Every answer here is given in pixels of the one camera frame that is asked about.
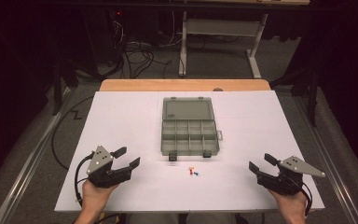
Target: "table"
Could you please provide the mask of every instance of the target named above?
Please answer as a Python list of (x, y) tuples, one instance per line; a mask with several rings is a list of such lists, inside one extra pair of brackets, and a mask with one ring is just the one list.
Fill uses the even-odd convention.
[[(201, 3), (240, 3), (240, 4), (259, 4), (259, 5), (308, 5), (309, 0), (184, 0), (187, 2), (201, 2)], [(182, 47), (180, 52), (179, 62), (179, 76), (186, 75), (187, 67), (187, 34), (196, 35), (234, 35), (234, 36), (248, 36), (254, 39), (254, 44), (251, 49), (246, 50), (246, 55), (252, 69), (254, 78), (261, 78), (260, 71), (255, 60), (255, 54), (258, 44), (261, 40), (264, 27), (266, 26), (268, 14), (263, 14), (260, 21), (220, 21), (220, 20), (205, 20), (205, 19), (191, 19), (187, 17), (187, 12), (184, 11), (182, 22)]]
[[(224, 91), (211, 91), (215, 88)], [(172, 95), (213, 99), (216, 125), (224, 136), (217, 156), (179, 157), (172, 162), (161, 155), (161, 100)], [(273, 198), (256, 184), (248, 163), (276, 175), (276, 167), (263, 160), (264, 153), (282, 160), (294, 154), (302, 158), (276, 94), (265, 80), (106, 80), (94, 97), (55, 211), (80, 210), (74, 200), (75, 168), (98, 145), (108, 151), (128, 148), (114, 160), (113, 169), (141, 157), (131, 180), (113, 192), (105, 207), (129, 213), (276, 210)], [(190, 175), (190, 166), (200, 176)], [(83, 168), (79, 179), (86, 177), (87, 165)], [(323, 209), (311, 177), (305, 175), (304, 182), (313, 195), (312, 209)]]

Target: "plastic organizer box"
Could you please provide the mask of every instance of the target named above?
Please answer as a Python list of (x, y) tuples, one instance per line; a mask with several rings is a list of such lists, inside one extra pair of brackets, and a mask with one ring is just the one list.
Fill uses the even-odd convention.
[(178, 156), (217, 155), (219, 141), (211, 98), (164, 98), (161, 152), (169, 161), (177, 161)]

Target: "gray floor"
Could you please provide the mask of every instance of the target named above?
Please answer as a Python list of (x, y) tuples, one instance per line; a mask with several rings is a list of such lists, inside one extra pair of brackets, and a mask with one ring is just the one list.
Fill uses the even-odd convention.
[[(189, 40), (188, 68), (186, 78), (252, 78), (249, 64), (244, 54), (244, 45), (248, 40), (235, 42), (222, 42), (229, 40), (217, 36), (219, 41), (208, 40), (206, 45), (197, 38)], [(281, 43), (278, 39), (263, 40), (256, 54), (261, 75), (271, 81), (280, 77), (298, 41)], [(151, 49), (154, 59), (161, 63), (171, 61), (164, 71), (161, 63), (152, 63), (138, 78), (179, 78), (179, 48), (165, 47)], [(140, 53), (130, 56), (132, 62), (140, 62), (143, 56)], [(101, 64), (101, 71), (107, 68)], [(129, 67), (124, 66), (124, 73), (129, 77)], [(119, 78), (120, 72), (111, 76)], [(27, 159), (35, 157), (38, 151), (40, 160), (36, 160), (34, 170), (22, 170), (31, 177), (31, 181), (25, 182), (23, 189), (19, 191), (16, 201), (11, 198), (12, 213), (6, 214), (7, 223), (71, 223), (76, 214), (56, 213), (53, 211), (61, 190), (66, 171), (55, 161), (51, 149), (51, 135), (46, 133), (51, 123), (67, 115), (60, 123), (54, 135), (54, 147), (61, 162), (69, 166), (76, 144), (81, 135), (82, 128), (90, 110), (91, 100), (77, 105), (73, 111), (69, 108), (90, 97), (100, 87), (100, 83), (80, 79), (80, 85), (75, 90), (70, 90), (67, 104), (57, 117), (52, 117), (53, 108), (52, 91), (48, 93), (50, 101), (43, 111), (34, 119), (27, 130), (18, 140), (7, 156), (5, 164), (0, 170), (0, 208), (16, 182), (21, 169), (27, 163)], [(283, 111), (292, 128), (297, 143), (305, 160), (316, 167), (321, 167), (328, 174), (327, 178), (315, 178), (318, 190), (324, 200), (325, 209), (311, 213), (308, 223), (358, 223), (358, 160), (342, 134), (337, 121), (332, 115), (323, 92), (318, 92), (318, 104), (316, 107), (317, 128), (312, 128), (305, 118), (305, 98), (292, 97), (290, 87), (277, 88), (276, 92), (282, 104)], [(46, 137), (46, 145), (40, 147), (40, 139)], [(261, 223), (260, 213), (243, 214), (249, 223)], [(283, 223), (278, 213), (266, 213), (266, 223)]]

